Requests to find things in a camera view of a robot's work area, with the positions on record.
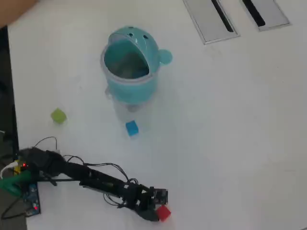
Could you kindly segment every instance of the white table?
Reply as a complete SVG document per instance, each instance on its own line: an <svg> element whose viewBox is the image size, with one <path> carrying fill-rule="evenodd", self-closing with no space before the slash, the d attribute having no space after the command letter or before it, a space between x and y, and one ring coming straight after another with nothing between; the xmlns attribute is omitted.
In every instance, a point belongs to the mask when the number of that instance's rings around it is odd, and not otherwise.
<svg viewBox="0 0 307 230"><path fill-rule="evenodd" d="M222 3L241 37L206 46L181 0L43 0L9 27L20 148L54 135L62 154L114 162L168 188L172 211L152 224L78 183L46 183L29 230L307 226L307 1L279 0L292 26L261 33L238 0ZM108 36L125 25L174 56L133 139L99 64ZM56 107L64 125L51 121Z"/></svg>

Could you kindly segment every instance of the wire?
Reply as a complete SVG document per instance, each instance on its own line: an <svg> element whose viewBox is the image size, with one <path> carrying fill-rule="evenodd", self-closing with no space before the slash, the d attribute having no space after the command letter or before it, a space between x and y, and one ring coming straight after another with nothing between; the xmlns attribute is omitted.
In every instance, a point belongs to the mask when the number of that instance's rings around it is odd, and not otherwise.
<svg viewBox="0 0 307 230"><path fill-rule="evenodd" d="M111 201L113 201L113 200L112 200L107 194L104 193L104 200L105 200L109 205L112 205L112 206L118 206L118 205L119 205L119 203L118 203L118 204L111 204L110 202L108 202L108 201L106 200L105 195L106 195Z"/></svg>
<svg viewBox="0 0 307 230"><path fill-rule="evenodd" d="M9 212L9 210L11 210L11 208L14 207L14 206L17 204L17 202L18 202L20 199L21 199L21 197L19 197L19 198L17 198L16 200L14 200L14 202L11 203L10 206L8 206L8 207L6 208L6 210L4 210L4 212L3 212L2 215L1 215L1 219L2 219L2 220L4 220L4 219L12 219L12 218L16 218L16 217L20 217L20 216L24 216L24 215L25 215L25 213L22 212L22 213L13 215L13 216L8 216L8 217L5 216L5 215Z"/></svg>
<svg viewBox="0 0 307 230"><path fill-rule="evenodd" d="M3 173L5 170L10 169L10 168L15 168L18 166L18 162L14 161L10 164L8 164L7 166L5 166L1 171L0 171L0 178L3 179Z"/></svg>
<svg viewBox="0 0 307 230"><path fill-rule="evenodd" d="M13 154L6 154L6 155L3 155L0 157L0 164L2 164L4 167L7 166L8 164L4 163L2 160L3 159L9 159L9 158L12 158L13 157ZM16 173L16 174L19 174L19 172L15 171L14 169L12 168L8 168L8 170Z"/></svg>
<svg viewBox="0 0 307 230"><path fill-rule="evenodd" d="M55 139L55 141L56 141L56 150L58 150L58 140L57 140L57 138L56 137L47 137L47 138L44 138L44 139L41 139L39 142L37 142L36 143L36 145L34 145L34 148L40 143L40 142L42 142L42 141L44 141L44 140L46 140L46 139L49 139L49 138L54 138Z"/></svg>
<svg viewBox="0 0 307 230"><path fill-rule="evenodd" d="M77 159L79 159L79 160L82 161L83 165L85 164L84 161L81 159L81 157L78 157L78 156L64 155L63 157L70 157L70 158L67 160L67 162L69 162L69 161L70 161L71 159L73 159L73 158L77 158Z"/></svg>
<svg viewBox="0 0 307 230"><path fill-rule="evenodd" d="M51 179L51 180L54 182L80 181L80 180L74 180L74 179ZM50 180L38 179L37 182L50 182Z"/></svg>

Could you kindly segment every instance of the blue cup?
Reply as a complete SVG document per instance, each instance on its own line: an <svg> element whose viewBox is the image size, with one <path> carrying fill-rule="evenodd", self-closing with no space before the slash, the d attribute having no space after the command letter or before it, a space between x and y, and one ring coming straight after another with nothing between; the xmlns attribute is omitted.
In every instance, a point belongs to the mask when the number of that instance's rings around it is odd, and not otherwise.
<svg viewBox="0 0 307 230"><path fill-rule="evenodd" d="M149 33L132 26L112 33L101 55L109 92L116 100L132 105L152 97L161 63L171 61L171 53L159 50Z"/></svg>

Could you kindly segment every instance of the black cable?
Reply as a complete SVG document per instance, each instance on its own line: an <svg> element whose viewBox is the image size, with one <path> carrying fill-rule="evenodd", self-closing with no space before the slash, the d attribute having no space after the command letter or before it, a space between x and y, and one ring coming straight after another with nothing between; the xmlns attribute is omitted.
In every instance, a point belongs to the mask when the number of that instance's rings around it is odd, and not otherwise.
<svg viewBox="0 0 307 230"><path fill-rule="evenodd" d="M105 193L104 193L104 200L109 204L109 205L112 205L112 206L118 206L119 204L111 204L110 202L108 202L107 200L106 200L106 197L105 197Z"/></svg>
<svg viewBox="0 0 307 230"><path fill-rule="evenodd" d="M21 199L21 197L17 198L16 200L14 200L13 203L10 204L10 206L8 206L4 212L2 213L1 215L1 219L4 220L4 219L12 219L12 218L16 218L16 217L20 217L20 216L24 216L25 215L25 212L22 212L22 213L19 213L19 214L16 214L16 215L13 215L13 216L8 216L6 217L5 214L8 213L9 210L11 210L12 207L14 207L14 205L17 204L17 202Z"/></svg>
<svg viewBox="0 0 307 230"><path fill-rule="evenodd" d="M70 157L70 158L67 160L67 162L69 162L69 161L70 161L71 159L73 159L73 158L77 158L77 159L79 159L79 160L82 161L83 165L85 164L84 161L81 159L81 157L78 157L78 156L64 155L63 157Z"/></svg>
<svg viewBox="0 0 307 230"><path fill-rule="evenodd" d="M67 181L80 181L80 180L74 180L74 179L51 179L54 182L67 182ZM46 179L38 179L37 182L50 182L50 180Z"/></svg>
<svg viewBox="0 0 307 230"><path fill-rule="evenodd" d="M37 142L36 143L36 145L34 145L34 148L40 143L40 142L42 142L43 140L46 140L46 139L49 139L49 138L54 138L55 139L55 141L56 141L56 150L58 149L58 140L57 140L57 138L56 137L47 137L47 138L44 138L44 139L41 139L39 142Z"/></svg>

